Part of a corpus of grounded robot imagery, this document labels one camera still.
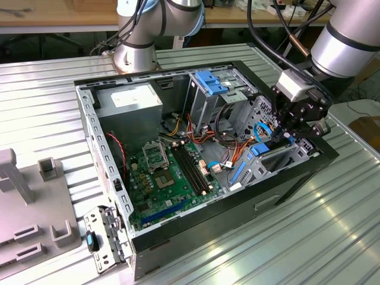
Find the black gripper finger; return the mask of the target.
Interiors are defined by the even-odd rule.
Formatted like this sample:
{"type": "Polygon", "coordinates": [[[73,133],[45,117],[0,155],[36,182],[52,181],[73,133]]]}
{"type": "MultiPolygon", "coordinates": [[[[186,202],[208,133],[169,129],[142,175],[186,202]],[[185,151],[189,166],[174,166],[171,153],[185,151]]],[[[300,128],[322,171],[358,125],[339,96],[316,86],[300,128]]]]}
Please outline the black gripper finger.
{"type": "Polygon", "coordinates": [[[274,96],[271,102],[271,111],[277,122],[277,126],[272,133],[272,139],[278,142],[286,131],[286,118],[290,109],[290,100],[276,86],[272,86],[271,90],[274,96]]]}
{"type": "Polygon", "coordinates": [[[318,121],[311,122],[311,125],[307,122],[301,122],[298,126],[290,131],[290,135],[297,139],[308,138],[321,138],[331,132],[330,126],[322,118],[318,121]]]}

